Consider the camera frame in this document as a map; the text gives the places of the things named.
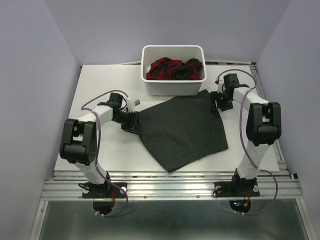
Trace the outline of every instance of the dark gray cloth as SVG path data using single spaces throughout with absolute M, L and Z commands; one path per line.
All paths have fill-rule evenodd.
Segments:
M 169 173 L 228 149 L 224 124 L 218 112 L 211 112 L 207 90 L 140 111 L 138 120 L 143 145 Z

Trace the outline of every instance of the lavender wall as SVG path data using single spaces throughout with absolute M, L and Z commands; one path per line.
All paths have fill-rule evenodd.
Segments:
M 257 61 L 290 0 L 44 0 L 80 64 L 141 60 L 145 45 Z
M 29 239 L 79 66 L 42 0 L 0 7 L 0 239 Z
M 280 144 L 320 236 L 320 1 L 292 0 L 257 63 L 263 92 L 282 107 Z

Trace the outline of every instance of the white tabletop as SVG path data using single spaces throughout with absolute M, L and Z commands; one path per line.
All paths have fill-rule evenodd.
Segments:
M 81 111 L 81 106 L 94 97 L 109 90 L 125 91 L 131 99 L 140 99 L 141 104 L 135 108 L 141 111 L 154 106 L 171 97 L 148 96 L 145 84 L 140 78 L 140 65 L 84 65 L 73 98 L 69 118 L 79 118 L 87 112 Z M 214 83 L 219 73 L 238 68 L 250 73 L 249 66 L 234 65 L 207 65 L 207 79 L 200 90 L 216 91 Z M 253 86 L 253 80 L 242 72 L 237 72 L 242 84 Z M 104 96 L 89 105 L 94 108 L 97 103 L 105 102 L 109 96 Z M 229 148 L 225 151 L 211 154 L 182 167 L 177 172 L 233 172 L 240 164 L 244 151 L 241 147 L 239 136 L 240 105 L 233 103 L 233 109 L 221 112 L 225 135 Z M 243 111 L 242 129 L 245 133 L 248 112 Z M 260 168 L 269 171 L 279 171 L 277 161 L 280 159 L 274 145 L 269 148 L 261 162 Z M 107 171 L 121 172 L 165 172 L 158 162 L 149 154 L 140 141 L 139 136 L 124 132 L 118 123 L 108 122 L 102 126 L 101 146 L 99 159 L 101 166 Z M 58 156 L 56 171 L 78 170 L 73 164 Z

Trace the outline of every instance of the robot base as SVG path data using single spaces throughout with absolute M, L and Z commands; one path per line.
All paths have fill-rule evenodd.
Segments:
M 214 198 L 243 198 L 245 195 L 248 196 L 250 191 L 251 197 L 259 197 L 259 187 L 255 184 L 253 188 L 234 188 L 231 181 L 217 181 L 214 183 L 215 190 L 213 192 Z
M 116 182 L 114 183 L 120 188 L 127 189 L 128 184 L 126 182 Z M 114 190 L 114 198 L 115 199 L 125 199 L 126 195 L 123 192 L 120 192 L 120 190 L 112 185 L 109 185 L 109 187 L 106 186 L 107 184 L 91 184 L 89 182 L 83 184 L 83 186 L 86 189 L 90 189 L 87 191 L 84 189 L 82 192 L 82 198 L 83 199 L 111 199 L 112 198 L 112 192 Z

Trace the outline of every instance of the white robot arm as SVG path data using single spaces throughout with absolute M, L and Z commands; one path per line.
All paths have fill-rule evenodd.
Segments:
M 126 100 L 125 109 L 121 108 L 123 96 L 111 93 L 107 102 L 100 102 L 92 111 L 98 116 L 100 127 L 109 121 L 121 124 L 122 130 L 138 134 L 137 112 L 134 107 L 139 100 Z M 60 156 L 74 164 L 87 178 L 87 183 L 79 186 L 86 191 L 83 198 L 103 198 L 110 192 L 109 173 L 96 160 L 97 119 L 92 112 L 64 122 L 60 144 Z
M 268 102 L 240 84 L 237 74 L 231 73 L 216 82 L 218 91 L 211 92 L 213 110 L 226 111 L 233 108 L 233 101 L 248 111 L 246 154 L 235 170 L 231 182 L 215 182 L 221 187 L 215 197 L 243 197 L 248 191 L 252 197 L 260 195 L 257 186 L 257 171 L 268 148 L 279 139 L 281 129 L 281 107 L 277 102 Z

